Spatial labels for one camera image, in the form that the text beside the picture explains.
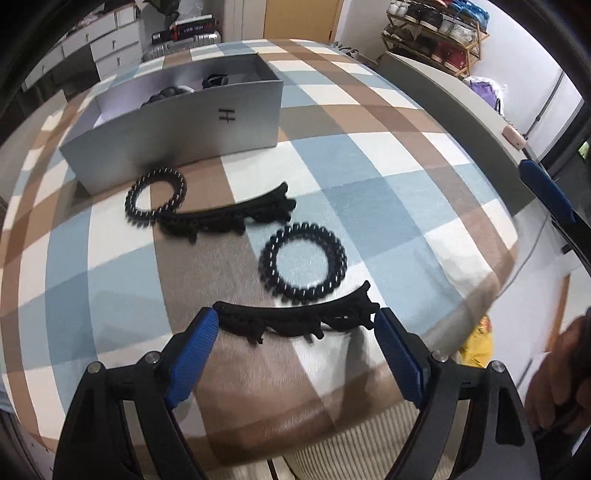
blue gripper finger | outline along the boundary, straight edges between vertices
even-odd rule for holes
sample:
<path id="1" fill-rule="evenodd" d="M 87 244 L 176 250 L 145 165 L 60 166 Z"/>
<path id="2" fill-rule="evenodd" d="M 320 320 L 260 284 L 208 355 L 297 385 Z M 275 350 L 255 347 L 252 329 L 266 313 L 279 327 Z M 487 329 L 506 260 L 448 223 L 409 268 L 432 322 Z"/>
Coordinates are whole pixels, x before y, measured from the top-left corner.
<path id="1" fill-rule="evenodd" d="M 521 181 L 546 206 L 561 225 L 575 223 L 573 205 L 554 180 L 533 160 L 522 160 L 519 164 Z"/>
<path id="2" fill-rule="evenodd" d="M 429 373 L 427 347 L 408 334 L 390 309 L 375 315 L 374 332 L 402 396 L 420 408 Z"/>
<path id="3" fill-rule="evenodd" d="M 201 317 L 199 324 L 191 331 L 176 363 L 170 368 L 170 385 L 164 397 L 169 408 L 175 408 L 189 397 L 217 338 L 219 321 L 216 311 L 201 309 L 197 317 Z"/>

blue shoe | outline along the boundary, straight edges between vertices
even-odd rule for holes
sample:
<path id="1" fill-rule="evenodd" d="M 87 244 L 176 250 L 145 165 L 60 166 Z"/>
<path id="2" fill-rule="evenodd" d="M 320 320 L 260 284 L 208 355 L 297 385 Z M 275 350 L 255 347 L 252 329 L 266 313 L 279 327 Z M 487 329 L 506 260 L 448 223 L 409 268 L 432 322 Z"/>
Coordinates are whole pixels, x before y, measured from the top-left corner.
<path id="1" fill-rule="evenodd" d="M 486 10 L 483 10 L 478 5 L 473 4 L 469 0 L 453 0 L 450 8 L 457 11 L 456 16 L 465 13 L 470 18 L 473 18 L 480 24 L 480 29 L 486 31 L 490 15 Z"/>
<path id="2" fill-rule="evenodd" d="M 486 31 L 488 27 L 488 21 L 491 16 L 486 10 L 483 10 L 478 5 L 474 5 L 472 2 L 467 2 L 466 13 L 470 15 L 474 20 L 480 24 L 480 29 Z"/>

yellow bag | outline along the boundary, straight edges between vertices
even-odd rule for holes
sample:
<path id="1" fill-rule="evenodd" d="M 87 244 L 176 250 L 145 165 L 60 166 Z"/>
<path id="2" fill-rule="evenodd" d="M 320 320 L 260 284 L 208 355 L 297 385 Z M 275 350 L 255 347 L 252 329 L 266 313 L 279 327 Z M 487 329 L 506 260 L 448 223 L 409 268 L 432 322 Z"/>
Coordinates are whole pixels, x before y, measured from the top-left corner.
<path id="1" fill-rule="evenodd" d="M 491 361 L 494 348 L 491 320 L 488 315 L 484 315 L 460 348 L 462 363 L 471 367 L 486 368 Z"/>

beige knit fabric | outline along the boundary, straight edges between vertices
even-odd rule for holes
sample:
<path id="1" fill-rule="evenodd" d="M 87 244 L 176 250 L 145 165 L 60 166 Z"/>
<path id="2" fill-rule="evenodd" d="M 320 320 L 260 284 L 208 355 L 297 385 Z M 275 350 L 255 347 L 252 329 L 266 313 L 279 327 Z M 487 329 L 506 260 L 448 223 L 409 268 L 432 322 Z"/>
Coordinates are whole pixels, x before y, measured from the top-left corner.
<path id="1" fill-rule="evenodd" d="M 300 480 L 384 480 L 417 416 L 412 403 L 401 402 L 355 428 L 285 455 L 285 459 Z M 456 415 L 458 425 L 454 424 L 456 432 L 450 438 L 461 439 L 463 422 L 459 417 Z M 448 442 L 434 480 L 449 478 L 456 451 L 457 445 Z"/>
<path id="2" fill-rule="evenodd" d="M 283 457 L 274 458 L 273 465 L 279 480 L 295 480 Z M 267 461 L 208 472 L 207 478 L 209 480 L 272 480 Z"/>

metal screw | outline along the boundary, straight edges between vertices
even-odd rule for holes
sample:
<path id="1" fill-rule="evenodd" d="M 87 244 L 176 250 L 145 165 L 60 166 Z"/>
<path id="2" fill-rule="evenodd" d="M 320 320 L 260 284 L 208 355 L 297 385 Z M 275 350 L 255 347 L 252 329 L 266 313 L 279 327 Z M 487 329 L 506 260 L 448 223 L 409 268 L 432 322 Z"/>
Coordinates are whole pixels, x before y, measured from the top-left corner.
<path id="1" fill-rule="evenodd" d="M 493 360 L 491 362 L 491 368 L 498 373 L 503 373 L 505 371 L 505 364 L 503 362 L 499 362 L 498 360 Z"/>
<path id="2" fill-rule="evenodd" d="M 439 350 L 435 350 L 431 356 L 433 357 L 434 360 L 437 360 L 438 362 L 441 362 L 442 364 L 447 362 L 447 360 L 449 359 L 449 357 L 445 354 L 445 353 L 441 353 Z"/>
<path id="3" fill-rule="evenodd" d="M 160 352 L 148 352 L 144 357 L 149 364 L 157 364 L 160 362 Z"/>
<path id="4" fill-rule="evenodd" d="M 103 364 L 101 364 L 100 362 L 92 362 L 88 368 L 86 368 L 88 370 L 88 373 L 90 374 L 95 374 L 100 372 L 100 369 L 103 367 Z"/>

